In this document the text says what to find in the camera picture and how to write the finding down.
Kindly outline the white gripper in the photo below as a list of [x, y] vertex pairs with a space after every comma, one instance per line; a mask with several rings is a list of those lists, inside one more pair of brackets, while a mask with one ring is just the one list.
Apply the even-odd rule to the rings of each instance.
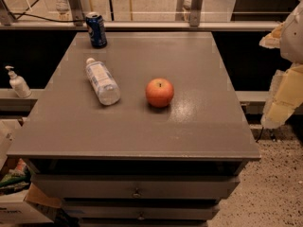
[[281, 57], [294, 62], [286, 71], [276, 70], [263, 108], [261, 125], [265, 129], [277, 129], [303, 103], [303, 65], [300, 64], [303, 63], [303, 1], [259, 45], [280, 48]]

